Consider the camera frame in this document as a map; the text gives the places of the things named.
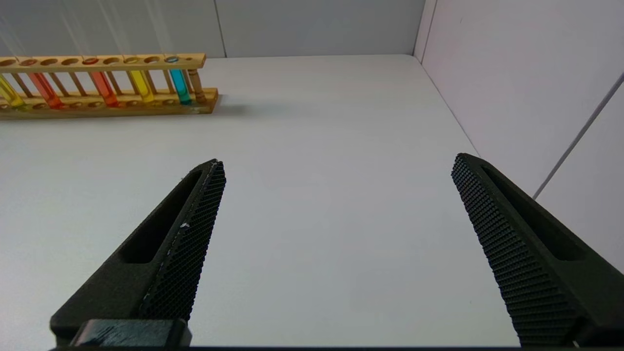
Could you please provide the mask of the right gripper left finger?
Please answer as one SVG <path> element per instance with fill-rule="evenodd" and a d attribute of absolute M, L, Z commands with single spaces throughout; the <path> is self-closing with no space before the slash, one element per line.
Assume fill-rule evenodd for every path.
<path fill-rule="evenodd" d="M 190 319 L 227 178 L 193 168 L 51 317 L 57 344 L 91 319 Z"/>

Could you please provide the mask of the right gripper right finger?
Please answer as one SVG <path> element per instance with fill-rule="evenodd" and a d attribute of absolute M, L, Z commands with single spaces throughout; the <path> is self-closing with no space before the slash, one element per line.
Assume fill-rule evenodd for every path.
<path fill-rule="evenodd" d="M 482 158 L 451 177 L 524 348 L 621 348 L 624 276 Z"/>

